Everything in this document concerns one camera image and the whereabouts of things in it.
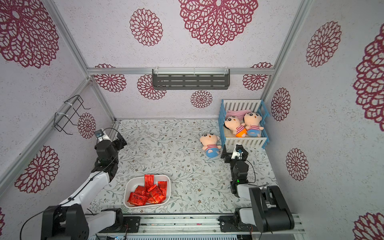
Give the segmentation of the red tea bag one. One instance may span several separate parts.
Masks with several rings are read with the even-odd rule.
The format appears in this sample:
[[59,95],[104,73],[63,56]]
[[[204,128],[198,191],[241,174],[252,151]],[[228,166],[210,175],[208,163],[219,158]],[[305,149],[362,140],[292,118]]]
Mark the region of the red tea bag one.
[[154,175],[145,175],[145,188],[148,191],[154,185]]

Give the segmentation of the white plastic storage box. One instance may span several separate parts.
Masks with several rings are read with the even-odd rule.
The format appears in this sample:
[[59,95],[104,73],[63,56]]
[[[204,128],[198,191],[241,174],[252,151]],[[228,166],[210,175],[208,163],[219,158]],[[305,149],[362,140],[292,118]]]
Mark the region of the white plastic storage box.
[[139,208],[149,208],[149,207],[159,207],[162,205],[165,205],[171,198],[171,180],[166,175],[154,175],[154,185],[158,186],[158,181],[167,181],[168,182],[168,189],[167,189],[167,196],[166,199],[160,203],[160,204],[150,204],[146,203],[144,206],[134,206],[128,203],[128,198],[130,196],[131,192],[135,192],[135,189],[137,186],[145,186],[145,176],[144,177],[136,177],[128,181],[126,184],[126,190],[125,190],[125,197],[124,197],[124,204],[129,209],[139,209]]

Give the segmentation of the red tea bag five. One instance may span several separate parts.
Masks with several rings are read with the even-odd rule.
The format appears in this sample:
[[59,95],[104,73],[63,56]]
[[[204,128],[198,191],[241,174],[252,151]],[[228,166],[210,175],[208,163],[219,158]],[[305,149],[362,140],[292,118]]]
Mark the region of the red tea bag five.
[[146,196],[147,195],[147,189],[144,186],[137,186],[135,189],[135,193]]

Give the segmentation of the red tea bag six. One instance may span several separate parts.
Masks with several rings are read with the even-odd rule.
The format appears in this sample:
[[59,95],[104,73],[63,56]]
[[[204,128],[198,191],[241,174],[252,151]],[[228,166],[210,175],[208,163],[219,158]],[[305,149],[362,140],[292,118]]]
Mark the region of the red tea bag six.
[[156,189],[157,187],[158,187],[157,185],[153,185],[147,189],[147,192],[150,193],[152,190]]

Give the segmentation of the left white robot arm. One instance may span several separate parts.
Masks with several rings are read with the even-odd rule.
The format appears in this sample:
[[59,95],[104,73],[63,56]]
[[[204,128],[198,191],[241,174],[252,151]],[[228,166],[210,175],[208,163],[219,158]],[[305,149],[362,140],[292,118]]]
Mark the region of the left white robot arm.
[[107,209],[86,217],[85,210],[98,193],[115,177],[119,164],[119,151],[127,145],[118,133],[111,140],[105,130],[95,132],[97,160],[88,179],[67,200],[48,207],[42,218],[42,240],[87,240],[97,233],[110,229],[123,229],[124,217],[120,208]]

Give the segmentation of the red tea bag three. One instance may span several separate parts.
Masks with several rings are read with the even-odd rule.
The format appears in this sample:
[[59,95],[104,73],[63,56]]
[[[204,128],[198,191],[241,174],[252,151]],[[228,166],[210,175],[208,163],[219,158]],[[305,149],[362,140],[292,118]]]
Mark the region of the red tea bag three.
[[134,206],[144,206],[148,201],[148,197],[136,192],[131,192],[128,203]]

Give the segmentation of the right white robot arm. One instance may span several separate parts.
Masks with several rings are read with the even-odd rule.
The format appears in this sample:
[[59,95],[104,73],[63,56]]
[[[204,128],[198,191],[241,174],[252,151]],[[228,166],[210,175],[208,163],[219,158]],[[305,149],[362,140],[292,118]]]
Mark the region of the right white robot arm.
[[295,227],[293,214],[278,186],[256,186],[248,181],[249,153],[237,144],[232,153],[223,147],[221,158],[230,164],[231,193],[251,202],[247,208],[237,208],[232,216],[221,216],[222,232],[266,232],[292,230]]

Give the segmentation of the red tea bag four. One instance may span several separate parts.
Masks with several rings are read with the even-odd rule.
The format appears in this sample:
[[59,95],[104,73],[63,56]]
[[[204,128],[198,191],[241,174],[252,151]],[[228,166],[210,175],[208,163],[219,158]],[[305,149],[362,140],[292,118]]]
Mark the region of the red tea bag four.
[[162,195],[162,192],[158,187],[152,190],[149,194],[150,197],[147,202],[150,204],[160,204],[166,199],[166,196]]

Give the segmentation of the red tea bag two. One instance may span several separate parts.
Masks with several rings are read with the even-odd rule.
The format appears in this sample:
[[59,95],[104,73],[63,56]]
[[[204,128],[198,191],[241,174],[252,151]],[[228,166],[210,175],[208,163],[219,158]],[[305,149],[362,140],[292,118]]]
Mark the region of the red tea bag two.
[[158,181],[158,187],[162,192],[163,196],[167,196],[168,182],[167,181]]

